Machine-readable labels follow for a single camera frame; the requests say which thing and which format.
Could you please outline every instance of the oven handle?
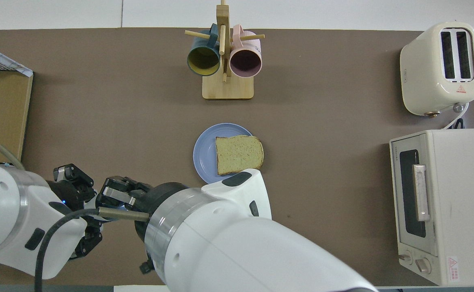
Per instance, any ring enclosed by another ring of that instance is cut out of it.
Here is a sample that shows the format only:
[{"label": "oven handle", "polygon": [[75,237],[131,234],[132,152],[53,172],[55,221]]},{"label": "oven handle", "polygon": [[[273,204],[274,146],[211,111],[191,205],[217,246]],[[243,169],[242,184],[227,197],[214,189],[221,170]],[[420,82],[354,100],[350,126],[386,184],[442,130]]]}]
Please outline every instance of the oven handle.
[{"label": "oven handle", "polygon": [[414,176],[414,194],[416,199],[417,221],[429,221],[427,183],[424,177],[426,166],[423,164],[412,165]]}]

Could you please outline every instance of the black rubber cover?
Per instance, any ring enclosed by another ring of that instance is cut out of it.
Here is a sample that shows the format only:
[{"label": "black rubber cover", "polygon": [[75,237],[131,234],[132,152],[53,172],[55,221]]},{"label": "black rubber cover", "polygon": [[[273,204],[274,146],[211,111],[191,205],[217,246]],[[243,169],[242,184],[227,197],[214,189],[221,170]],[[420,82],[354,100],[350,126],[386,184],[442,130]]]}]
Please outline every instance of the black rubber cover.
[{"label": "black rubber cover", "polygon": [[259,209],[257,208],[257,203],[255,200],[250,203],[250,211],[252,212],[253,216],[259,217]]},{"label": "black rubber cover", "polygon": [[69,207],[67,207],[66,205],[64,205],[63,203],[61,202],[49,202],[48,204],[50,204],[50,206],[59,211],[60,213],[62,213],[63,215],[67,215],[69,213],[71,213],[71,209]]},{"label": "black rubber cover", "polygon": [[35,230],[33,231],[33,234],[31,235],[28,242],[26,242],[24,247],[29,249],[30,251],[35,251],[35,248],[39,246],[39,243],[41,242],[45,234],[46,234],[46,231],[40,228],[35,228]]},{"label": "black rubber cover", "polygon": [[239,172],[238,174],[229,177],[222,181],[223,185],[227,185],[228,187],[237,187],[238,185],[242,185],[248,178],[252,177],[252,174],[249,172]]}]

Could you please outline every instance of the dark green mug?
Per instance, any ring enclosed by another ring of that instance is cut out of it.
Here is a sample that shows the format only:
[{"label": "dark green mug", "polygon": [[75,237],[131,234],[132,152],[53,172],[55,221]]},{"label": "dark green mug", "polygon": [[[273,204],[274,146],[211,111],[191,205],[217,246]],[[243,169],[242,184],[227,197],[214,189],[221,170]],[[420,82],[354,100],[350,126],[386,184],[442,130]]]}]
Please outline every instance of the dark green mug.
[{"label": "dark green mug", "polygon": [[192,72],[201,76],[210,76],[219,70],[219,32],[217,24],[212,24],[210,30],[200,31],[209,34],[209,39],[194,37],[192,48],[187,56],[187,65]]}]

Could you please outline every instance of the red warning sticker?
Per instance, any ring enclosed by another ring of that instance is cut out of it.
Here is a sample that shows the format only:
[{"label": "red warning sticker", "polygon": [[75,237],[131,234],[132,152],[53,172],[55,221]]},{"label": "red warning sticker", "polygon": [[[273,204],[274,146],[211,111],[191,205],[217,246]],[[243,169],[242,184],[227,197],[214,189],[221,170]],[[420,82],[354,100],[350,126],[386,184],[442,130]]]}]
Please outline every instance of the red warning sticker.
[{"label": "red warning sticker", "polygon": [[465,94],[466,90],[464,89],[463,85],[460,85],[457,91],[455,92],[460,93],[460,94]]},{"label": "red warning sticker", "polygon": [[459,281],[459,260],[457,257],[447,257],[449,281]]}]

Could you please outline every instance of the blue plate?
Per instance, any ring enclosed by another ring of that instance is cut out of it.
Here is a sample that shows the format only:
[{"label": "blue plate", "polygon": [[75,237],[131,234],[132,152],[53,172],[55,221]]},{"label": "blue plate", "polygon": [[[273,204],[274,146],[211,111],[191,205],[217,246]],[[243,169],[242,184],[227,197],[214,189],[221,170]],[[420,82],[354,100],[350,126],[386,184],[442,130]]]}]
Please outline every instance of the blue plate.
[{"label": "blue plate", "polygon": [[193,157],[194,167],[203,181],[215,183],[231,176],[231,174],[224,176],[217,174],[215,137],[233,137],[235,135],[252,135],[252,133],[239,125],[223,122],[209,127],[199,136],[194,146]]}]

